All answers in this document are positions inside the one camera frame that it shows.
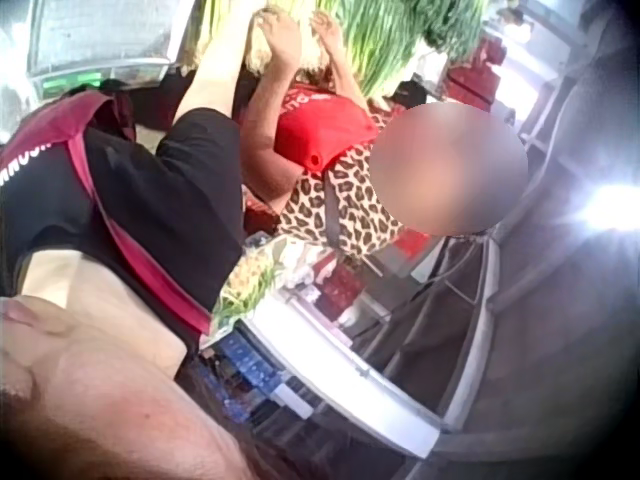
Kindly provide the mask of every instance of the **woman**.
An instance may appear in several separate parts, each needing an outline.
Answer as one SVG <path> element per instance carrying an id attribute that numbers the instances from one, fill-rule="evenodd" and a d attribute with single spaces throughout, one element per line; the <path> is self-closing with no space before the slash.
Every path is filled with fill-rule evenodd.
<path id="1" fill-rule="evenodd" d="M 259 3 L 234 2 L 155 156 L 96 92 L 0 153 L 2 438 L 46 478 L 307 478 L 174 382 L 241 254 L 229 116 Z"/>
<path id="2" fill-rule="evenodd" d="M 355 134 L 351 146 L 337 155 L 323 172 L 305 169 L 282 154 L 277 138 L 282 133 L 281 122 L 288 104 L 285 103 L 282 112 L 281 107 L 298 70 L 300 32 L 298 25 L 281 10 L 265 14 L 262 22 L 261 27 L 272 50 L 272 60 L 243 117 L 241 150 L 245 183 L 279 215 L 278 230 L 281 233 L 331 246 L 354 257 L 384 247 L 402 228 L 399 220 L 403 220 L 403 215 L 390 215 L 385 208 L 386 203 L 383 206 L 374 191 L 369 175 L 371 142 L 363 142 Z M 335 94 L 350 99 L 350 108 L 367 111 L 366 100 L 349 67 L 338 23 L 326 13 L 318 12 L 312 25 L 329 55 Z M 312 112 L 313 108 L 321 108 L 321 105 L 322 102 L 309 102 L 305 108 Z M 515 174 L 518 177 L 515 178 L 509 169 L 502 169 L 497 163 L 502 159 L 498 157 L 487 157 L 479 162 L 473 151 L 459 146 L 459 135 L 471 135 L 477 130 L 471 117 L 473 115 L 455 118 L 445 115 L 435 122 L 417 125 L 428 128 L 429 134 L 415 132 L 412 141 L 415 148 L 411 152 L 403 151 L 406 149 L 401 135 L 391 142 L 393 148 L 387 149 L 387 163 L 393 164 L 393 168 L 413 173 L 414 177 L 417 175 L 420 181 L 412 189 L 396 192 L 410 198 L 424 212 L 423 219 L 407 226 L 417 224 L 421 232 L 435 235 L 475 234 L 495 225 L 518 199 L 524 186 L 523 175 L 519 178 Z M 324 123 L 319 121 L 316 131 L 336 127 L 347 129 L 350 125 L 344 118 L 352 116 L 338 112 L 332 118 L 323 117 Z M 382 129 L 385 123 L 382 118 L 377 115 L 373 118 Z M 290 143 L 304 143 L 307 139 L 288 140 Z M 483 139 L 485 144 L 494 141 L 496 137 L 493 134 L 487 134 Z M 406 162 L 407 156 L 419 157 L 420 161 Z M 411 165 L 417 163 L 420 163 L 420 168 L 411 170 Z M 480 211 L 480 216 L 474 216 L 470 222 L 460 220 L 470 217 L 467 214 L 469 209 L 474 215 L 478 213 L 478 198 L 491 196 L 496 188 L 505 192 L 502 196 L 504 201 L 483 201 L 483 208 L 491 209 L 489 212 Z M 433 210 L 438 210 L 439 215 L 435 215 Z"/>

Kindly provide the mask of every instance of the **hand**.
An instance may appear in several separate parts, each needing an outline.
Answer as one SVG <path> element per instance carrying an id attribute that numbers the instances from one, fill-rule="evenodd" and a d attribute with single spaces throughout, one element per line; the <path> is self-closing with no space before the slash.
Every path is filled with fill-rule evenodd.
<path id="1" fill-rule="evenodd" d="M 256 23 L 264 33 L 271 61 L 288 69 L 297 70 L 302 56 L 300 26 L 283 9 L 271 6 L 256 15 Z"/>
<path id="2" fill-rule="evenodd" d="M 317 11 L 311 19 L 313 30 L 320 37 L 320 41 L 332 60 L 344 56 L 344 40 L 340 23 L 326 12 Z"/>

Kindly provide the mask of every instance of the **leopard print shirt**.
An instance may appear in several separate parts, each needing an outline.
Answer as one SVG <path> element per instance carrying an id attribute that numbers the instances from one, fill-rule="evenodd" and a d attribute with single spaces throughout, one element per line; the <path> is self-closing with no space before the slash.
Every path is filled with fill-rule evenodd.
<path id="1" fill-rule="evenodd" d="M 380 130 L 388 123 L 372 115 Z M 371 186 L 371 144 L 354 145 L 326 172 L 338 196 L 340 248 L 353 257 L 368 255 L 391 243 L 402 229 L 380 204 Z M 305 242 L 328 246 L 325 234 L 322 174 L 305 171 L 280 215 L 278 232 Z"/>

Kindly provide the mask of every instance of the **red bag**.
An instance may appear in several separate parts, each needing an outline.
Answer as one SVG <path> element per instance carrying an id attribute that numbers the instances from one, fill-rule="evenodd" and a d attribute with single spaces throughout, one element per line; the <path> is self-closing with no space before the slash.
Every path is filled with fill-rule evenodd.
<path id="1" fill-rule="evenodd" d="M 371 117 L 348 98 L 296 85 L 282 103 L 274 150 L 311 172 L 322 172 L 349 147 L 377 135 Z"/>

